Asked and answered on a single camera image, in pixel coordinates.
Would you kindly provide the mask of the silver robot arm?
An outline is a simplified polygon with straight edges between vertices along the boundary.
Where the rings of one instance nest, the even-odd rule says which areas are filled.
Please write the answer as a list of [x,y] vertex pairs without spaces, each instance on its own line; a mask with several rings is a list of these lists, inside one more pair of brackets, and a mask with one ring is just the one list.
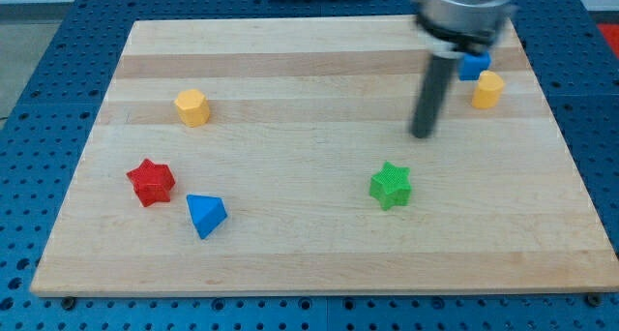
[[512,16],[515,0],[412,0],[415,24],[427,37],[430,51],[458,59],[490,50]]

